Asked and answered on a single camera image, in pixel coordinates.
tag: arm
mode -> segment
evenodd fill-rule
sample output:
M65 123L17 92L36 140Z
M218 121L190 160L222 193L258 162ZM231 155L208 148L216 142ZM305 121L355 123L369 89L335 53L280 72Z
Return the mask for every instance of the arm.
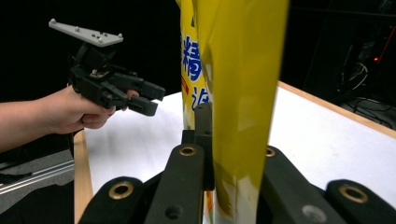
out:
M0 152L50 133L71 133L105 125L115 108L104 109L71 86L46 97L0 104Z

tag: yellow bag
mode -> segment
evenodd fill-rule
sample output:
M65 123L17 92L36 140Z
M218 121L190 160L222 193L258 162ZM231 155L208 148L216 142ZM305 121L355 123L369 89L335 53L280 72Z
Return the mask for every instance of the yellow bag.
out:
M205 193L205 221L256 223L289 1L177 3L184 127L212 103L216 189Z

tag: human hand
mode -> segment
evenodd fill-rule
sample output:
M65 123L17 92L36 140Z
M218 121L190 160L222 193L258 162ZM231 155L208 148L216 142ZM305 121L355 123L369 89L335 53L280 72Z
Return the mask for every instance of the human hand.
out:
M128 97L138 95L136 91L128 91ZM105 125L116 108L105 109L73 90L69 86L47 97L41 98L40 104L46 108L44 125L50 133L72 133L83 128L99 129Z

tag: white table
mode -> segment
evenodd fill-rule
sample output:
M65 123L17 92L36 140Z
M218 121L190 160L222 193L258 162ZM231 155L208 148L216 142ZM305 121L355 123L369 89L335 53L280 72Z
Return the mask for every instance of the white table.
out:
M331 180L353 180L396 207L396 132L281 82L272 122L269 145L312 184L325 189ZM160 102L155 117L118 111L104 128L78 134L76 217L108 180L126 175L144 182L161 172L182 130L176 93Z

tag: brass ring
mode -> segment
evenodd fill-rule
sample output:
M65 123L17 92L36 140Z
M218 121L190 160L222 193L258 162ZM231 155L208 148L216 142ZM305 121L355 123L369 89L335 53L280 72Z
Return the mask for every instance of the brass ring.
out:
M344 185L341 186L339 190L344 197L348 198L352 202L367 203L367 201L369 201L369 197L361 189Z
M267 157L274 157L275 154L276 152L273 149L271 149L270 147L267 148L267 153L266 153Z
M128 181L121 181L108 191L108 196L112 199L119 200L128 197L134 191L134 185Z
M183 147L178 152L183 156L193 156L196 150L193 147Z

